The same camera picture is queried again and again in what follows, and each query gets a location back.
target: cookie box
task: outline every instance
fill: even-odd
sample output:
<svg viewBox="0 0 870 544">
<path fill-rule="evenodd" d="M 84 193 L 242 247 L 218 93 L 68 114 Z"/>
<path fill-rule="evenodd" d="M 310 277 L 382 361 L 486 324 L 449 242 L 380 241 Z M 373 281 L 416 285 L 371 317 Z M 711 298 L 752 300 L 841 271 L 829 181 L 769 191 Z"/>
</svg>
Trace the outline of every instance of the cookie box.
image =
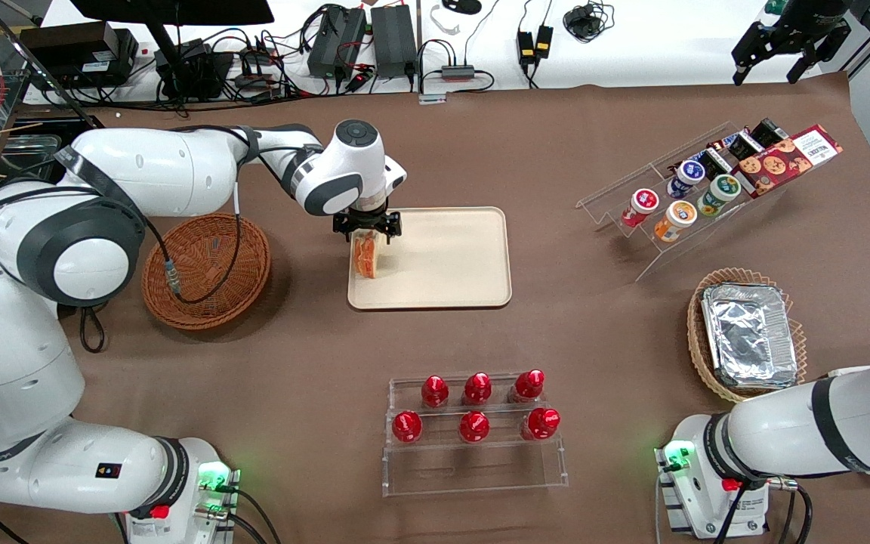
<svg viewBox="0 0 870 544">
<path fill-rule="evenodd" d="M 805 128 L 740 161 L 731 171 L 752 199 L 831 161 L 843 149 L 821 125 Z"/>
</svg>

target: brown table cover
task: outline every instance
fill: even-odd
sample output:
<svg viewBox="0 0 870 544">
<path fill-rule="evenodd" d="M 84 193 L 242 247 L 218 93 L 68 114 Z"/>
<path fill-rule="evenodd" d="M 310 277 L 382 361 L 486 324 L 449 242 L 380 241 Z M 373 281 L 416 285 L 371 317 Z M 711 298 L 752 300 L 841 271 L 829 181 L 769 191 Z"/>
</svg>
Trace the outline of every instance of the brown table cover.
<svg viewBox="0 0 870 544">
<path fill-rule="evenodd" d="M 766 116 L 789 131 L 822 124 L 845 151 L 766 213 L 726 224 L 639 283 L 646 246 L 614 227 L 597 231 L 573 209 L 709 128 Z M 325 142 L 338 121 L 356 117 L 379 128 L 408 170 L 393 206 L 498 206 L 507 215 L 507 307 L 360 313 L 346 301 L 348 248 L 331 222 L 305 215 L 262 166 L 246 166 L 242 213 L 269 234 L 273 272 L 239 326 L 193 336 L 158 324 L 138 275 L 100 312 L 104 354 L 86 354 L 79 320 L 63 320 L 87 382 L 75 416 L 210 441 L 244 471 L 244 489 L 284 544 L 652 542 L 652 448 L 683 417 L 731 407 L 700 382 L 686 344 L 688 297 L 716 268 L 760 271 L 790 294 L 791 316 L 807 331 L 809 376 L 870 364 L 870 148 L 843 75 L 794 86 L 450 95 L 432 107 L 408 95 L 330 97 L 186 121 L 127 110 L 100 117 L 110 127 L 304 123 Z M 381 498 L 389 379 L 532 367 L 545 369 L 562 410 L 569 488 Z M 807 488 L 812 542 L 870 542 L 870 478 Z M 787 499 L 771 502 L 770 533 L 749 541 L 776 542 Z M 241 513 L 261 526 L 249 507 Z M 34 544 L 119 541 L 106 516 L 5 504 L 0 516 Z M 798 506 L 791 538 L 800 516 Z M 692 542 L 669 533 L 665 513 L 662 523 L 665 541 Z"/>
</svg>

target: foil container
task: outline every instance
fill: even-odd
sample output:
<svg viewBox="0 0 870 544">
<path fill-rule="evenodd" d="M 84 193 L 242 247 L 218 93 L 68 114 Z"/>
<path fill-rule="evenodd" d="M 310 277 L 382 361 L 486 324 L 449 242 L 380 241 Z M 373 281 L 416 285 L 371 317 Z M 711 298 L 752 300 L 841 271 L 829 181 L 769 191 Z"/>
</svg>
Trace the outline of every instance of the foil container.
<svg viewBox="0 0 870 544">
<path fill-rule="evenodd" d="M 714 375 L 728 387 L 783 389 L 798 381 L 798 362 L 780 289 L 718 283 L 704 289 Z"/>
</svg>

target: bread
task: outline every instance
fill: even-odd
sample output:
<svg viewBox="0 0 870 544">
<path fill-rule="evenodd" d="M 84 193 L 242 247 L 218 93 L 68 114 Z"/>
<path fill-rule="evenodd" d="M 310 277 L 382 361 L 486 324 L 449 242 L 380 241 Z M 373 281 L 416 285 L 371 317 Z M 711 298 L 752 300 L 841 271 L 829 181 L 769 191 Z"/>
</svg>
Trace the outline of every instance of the bread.
<svg viewBox="0 0 870 544">
<path fill-rule="evenodd" d="M 374 279 L 378 269 L 378 232 L 359 230 L 355 233 L 355 270 L 360 276 Z"/>
</svg>

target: round wicker basket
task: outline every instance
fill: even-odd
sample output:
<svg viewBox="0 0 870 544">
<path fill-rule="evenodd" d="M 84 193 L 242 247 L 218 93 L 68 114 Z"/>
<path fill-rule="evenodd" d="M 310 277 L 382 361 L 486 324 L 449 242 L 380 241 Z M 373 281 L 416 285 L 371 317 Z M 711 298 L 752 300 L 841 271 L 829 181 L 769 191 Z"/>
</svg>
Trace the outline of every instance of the round wicker basket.
<svg viewBox="0 0 870 544">
<path fill-rule="evenodd" d="M 697 374 L 711 391 L 720 398 L 732 403 L 739 403 L 751 397 L 770 393 L 770 389 L 740 389 L 727 387 L 719 382 L 714 375 L 714 362 L 711 357 L 711 345 L 707 337 L 707 325 L 704 323 L 704 313 L 700 308 L 700 296 L 708 286 L 716 283 L 763 283 L 766 286 L 777 286 L 770 278 L 743 268 L 721 268 L 710 272 L 697 286 L 697 290 L 690 297 L 690 307 L 686 311 L 687 341 L 690 344 L 690 359 L 697 368 Z M 784 307 L 791 310 L 791 299 L 787 293 L 781 293 L 784 298 Z M 807 374 L 807 337 L 801 330 L 801 324 L 788 318 L 788 326 L 791 328 L 791 340 L 794 342 L 794 358 L 797 359 L 797 383 L 804 383 Z"/>
<path fill-rule="evenodd" d="M 186 300 L 196 300 L 224 278 L 237 242 L 237 221 L 229 214 L 205 215 L 174 227 L 163 241 L 180 273 L 180 293 Z M 227 281 L 195 304 L 177 299 L 166 283 L 164 269 L 158 246 L 143 267 L 146 307 L 171 327 L 204 330 L 231 321 L 257 299 L 270 275 L 270 244 L 256 224 L 241 218 L 241 246 Z"/>
</svg>

